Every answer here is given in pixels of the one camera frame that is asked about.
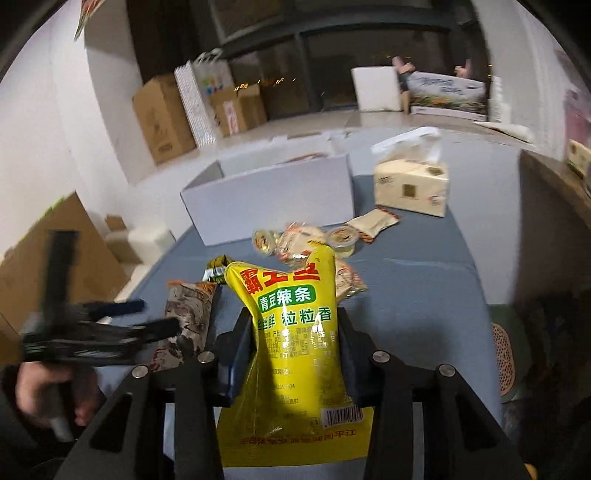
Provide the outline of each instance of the human hand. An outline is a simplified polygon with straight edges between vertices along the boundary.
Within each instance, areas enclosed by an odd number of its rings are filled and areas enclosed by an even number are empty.
[[[85,427],[99,407],[99,387],[94,369],[85,369],[83,375],[74,373],[70,365],[41,362],[21,364],[15,389],[18,409],[33,425],[48,428],[47,390],[52,385],[73,380],[76,424]]]

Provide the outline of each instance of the flattened cardboard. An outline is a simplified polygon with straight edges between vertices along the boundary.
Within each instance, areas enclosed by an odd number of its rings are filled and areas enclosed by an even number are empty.
[[[70,280],[73,303],[113,300],[129,278],[73,193],[49,210],[0,264],[0,330],[11,341],[39,310],[52,230],[80,232]]]

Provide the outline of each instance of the table surface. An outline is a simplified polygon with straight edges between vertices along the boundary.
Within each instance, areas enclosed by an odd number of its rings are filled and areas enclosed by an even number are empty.
[[[355,177],[355,208],[363,215],[374,208],[372,177]],[[347,262],[368,285],[368,291],[345,300],[355,328],[369,333],[376,346],[410,365],[435,368],[454,365],[500,421],[498,369],[488,310],[472,256],[451,212],[437,218],[398,211],[401,222],[383,231],[371,245],[357,243]],[[199,281],[206,263],[227,254],[262,267],[285,270],[275,257],[257,254],[250,239],[205,247],[199,234],[189,230],[136,289],[146,312],[119,320],[121,325],[143,322],[162,315],[168,280]],[[207,344],[229,331],[242,308],[240,299],[222,287],[212,312]],[[148,361],[151,351],[144,353]],[[101,387],[108,394],[129,368],[100,369]],[[415,406],[415,478],[422,478],[422,418]],[[165,426],[165,451],[172,455],[173,426]],[[229,479],[361,479],[365,459],[348,462],[280,468],[226,469]]]

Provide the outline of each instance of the plastic food container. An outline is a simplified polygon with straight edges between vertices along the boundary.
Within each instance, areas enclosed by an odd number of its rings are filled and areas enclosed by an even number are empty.
[[[327,244],[335,251],[336,258],[347,258],[355,252],[359,232],[349,225],[341,225],[329,231]]]
[[[252,244],[262,255],[272,255],[277,246],[276,233],[270,230],[257,230],[252,234]]]

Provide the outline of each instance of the packaged snack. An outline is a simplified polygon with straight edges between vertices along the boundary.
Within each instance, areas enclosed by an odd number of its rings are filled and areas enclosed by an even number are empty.
[[[203,273],[202,281],[210,281],[217,283],[218,285],[224,285],[226,283],[226,280],[223,277],[224,272],[226,271],[226,267],[233,261],[234,260],[227,255],[220,255],[219,257],[210,260]]]
[[[359,274],[349,264],[337,259],[335,260],[335,270],[337,304],[360,291],[368,289]]]
[[[329,463],[367,455],[373,420],[340,372],[334,253],[315,249],[302,270],[234,262],[226,282],[252,314],[256,354],[217,438],[226,467]]]
[[[326,232],[305,223],[292,223],[277,242],[275,254],[284,263],[299,267],[316,247],[326,244]]]
[[[382,230],[396,225],[400,218],[400,215],[390,212],[390,210],[377,207],[365,215],[349,220],[346,224],[359,231],[361,240],[371,244]]]
[[[335,251],[336,258],[348,258],[355,252],[359,232],[349,225],[341,225],[329,230],[326,243]]]
[[[252,244],[255,250],[269,256],[275,252],[279,234],[271,230],[257,230],[252,234]]]
[[[150,364],[155,372],[178,367],[203,350],[217,284],[171,281],[168,287],[164,316],[177,317],[181,331],[176,337],[158,343]]]

